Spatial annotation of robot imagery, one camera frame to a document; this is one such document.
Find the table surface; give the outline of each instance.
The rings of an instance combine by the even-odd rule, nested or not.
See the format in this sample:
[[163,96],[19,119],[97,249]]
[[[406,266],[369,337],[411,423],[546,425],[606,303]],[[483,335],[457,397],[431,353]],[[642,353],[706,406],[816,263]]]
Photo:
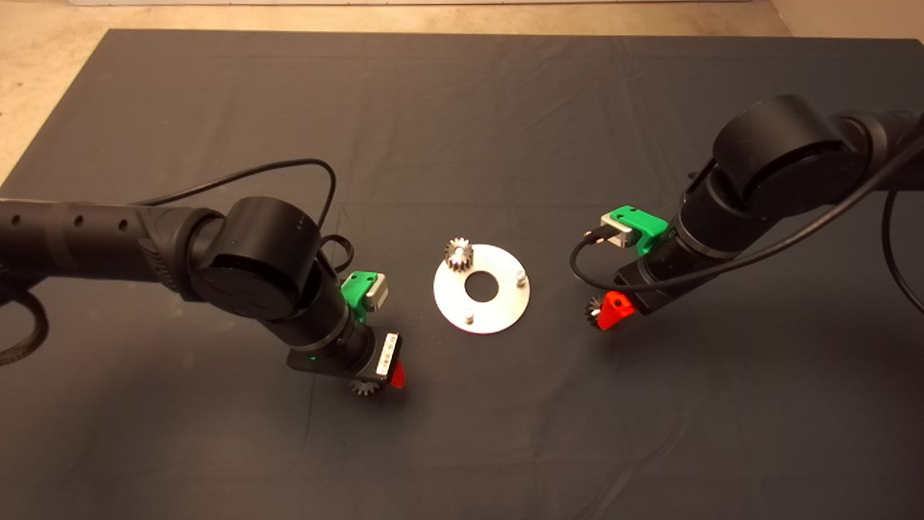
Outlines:
[[[408,384],[361,399],[162,287],[49,280],[49,340],[0,370],[4,516],[916,518],[924,323],[881,260],[880,195],[608,333],[566,258],[605,210],[672,215],[751,103],[921,109],[922,83],[912,41],[112,31],[1,193],[120,203],[324,158],[325,231],[387,274],[372,320],[405,335]],[[293,170],[188,204],[316,212],[325,189]],[[919,287],[922,209],[903,196],[895,215]],[[527,269],[509,330],[439,314],[432,275],[458,235]],[[597,249],[601,277],[631,260]],[[6,338],[29,325],[0,311]]]

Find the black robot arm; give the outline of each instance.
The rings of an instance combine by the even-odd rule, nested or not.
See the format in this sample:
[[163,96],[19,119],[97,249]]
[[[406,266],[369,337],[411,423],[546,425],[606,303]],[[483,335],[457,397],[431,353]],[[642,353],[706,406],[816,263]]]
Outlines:
[[[919,113],[824,118],[796,96],[763,101],[722,129],[712,159],[691,176],[676,215],[646,254],[620,268],[612,284],[601,284],[577,269],[581,245],[572,253],[573,270],[595,287],[621,291],[649,314],[724,267],[736,267],[737,257],[782,218],[827,204],[840,215],[849,207],[843,204],[855,204],[871,189],[924,190],[922,139]],[[582,244],[618,230],[603,226],[595,232]],[[679,283],[680,277],[688,281]]]
[[266,197],[242,199],[227,216],[204,208],[0,200],[0,280],[7,287],[23,291],[48,277],[159,282],[184,300],[258,320],[292,347],[287,362],[297,370],[390,382],[400,336],[364,323],[320,248],[310,217]]

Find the cable connector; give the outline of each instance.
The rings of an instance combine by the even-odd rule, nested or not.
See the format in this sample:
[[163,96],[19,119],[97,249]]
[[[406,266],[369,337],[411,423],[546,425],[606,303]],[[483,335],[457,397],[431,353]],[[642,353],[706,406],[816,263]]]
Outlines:
[[619,233],[619,229],[613,226],[600,226],[584,233],[584,240],[589,243],[600,243],[608,241]]
[[637,229],[616,220],[613,217],[613,212],[601,215],[600,225],[615,229],[616,233],[607,241],[616,247],[628,249],[637,244],[641,238],[641,233]]
[[388,297],[388,282],[383,273],[374,271],[353,271],[340,292],[361,323],[366,323],[366,313],[380,308]]

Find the small metal gear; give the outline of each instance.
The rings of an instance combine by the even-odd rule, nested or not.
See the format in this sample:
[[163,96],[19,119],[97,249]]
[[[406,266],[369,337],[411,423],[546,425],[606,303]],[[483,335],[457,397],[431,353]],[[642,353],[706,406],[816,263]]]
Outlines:
[[446,264],[454,271],[465,271],[471,267],[472,248],[468,239],[454,238],[446,244]]
[[600,307],[603,305],[603,298],[600,296],[595,296],[587,302],[587,306],[584,307],[584,317],[587,318],[587,322],[594,328],[600,328],[600,324],[597,323],[597,316],[600,315]]
[[367,383],[365,381],[357,381],[355,379],[349,382],[349,389],[363,397],[372,395],[379,388],[381,388],[379,383]]

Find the silver gear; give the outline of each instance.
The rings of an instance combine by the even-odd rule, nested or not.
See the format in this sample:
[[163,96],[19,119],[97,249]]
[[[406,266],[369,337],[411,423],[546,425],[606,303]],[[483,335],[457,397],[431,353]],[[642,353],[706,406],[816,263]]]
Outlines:
[[372,395],[379,388],[381,388],[379,383],[367,383],[365,381],[357,381],[355,379],[349,382],[349,389],[363,397]]
[[471,267],[472,248],[468,239],[454,238],[444,249],[446,264],[454,271],[465,271]]
[[587,322],[594,328],[600,328],[600,324],[597,323],[597,316],[600,315],[600,308],[603,306],[603,298],[600,296],[594,296],[587,302],[587,305],[584,307],[584,317],[587,318]]

